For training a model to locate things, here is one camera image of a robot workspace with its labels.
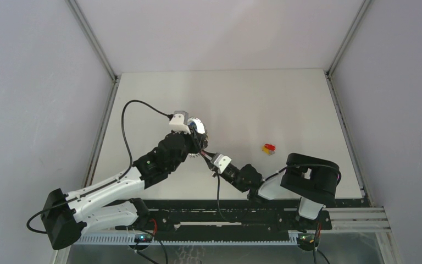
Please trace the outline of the red and yellow tagged keys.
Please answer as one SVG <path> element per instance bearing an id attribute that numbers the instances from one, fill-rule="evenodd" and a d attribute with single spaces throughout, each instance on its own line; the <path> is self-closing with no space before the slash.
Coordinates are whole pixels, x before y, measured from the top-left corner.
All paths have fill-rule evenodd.
<path id="1" fill-rule="evenodd" d="M 262 151 L 265 152 L 267 155 L 273 155 L 275 153 L 276 147 L 272 144 L 264 144 L 262 146 Z"/>

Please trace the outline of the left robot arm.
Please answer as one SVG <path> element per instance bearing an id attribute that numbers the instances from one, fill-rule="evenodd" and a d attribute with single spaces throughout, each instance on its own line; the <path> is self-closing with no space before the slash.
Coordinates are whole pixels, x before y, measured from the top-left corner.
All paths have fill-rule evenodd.
<path id="1" fill-rule="evenodd" d="M 199 154 L 208 146 L 208 135 L 169 133 L 147 154 L 133 161 L 125 171 L 79 190 L 51 191 L 41 213 L 44 233 L 52 249 L 66 248 L 92 230 L 132 225 L 148 226 L 150 215 L 141 199 L 111 203 L 165 180 L 185 162 L 189 154 Z"/>

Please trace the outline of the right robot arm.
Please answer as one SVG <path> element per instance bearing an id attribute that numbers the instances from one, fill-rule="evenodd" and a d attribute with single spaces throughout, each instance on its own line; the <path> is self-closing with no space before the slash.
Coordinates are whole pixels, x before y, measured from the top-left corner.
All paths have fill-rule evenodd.
<path id="1" fill-rule="evenodd" d="M 286 192 L 299 195 L 295 215 L 295 229 L 299 231 L 319 227 L 319 215 L 324 207 L 335 205 L 342 179 L 336 163 L 299 153 L 289 154 L 285 166 L 266 178 L 251 164 L 237 168 L 221 153 L 202 151 L 201 156 L 214 177 L 246 193 L 251 202 L 268 202 Z"/>

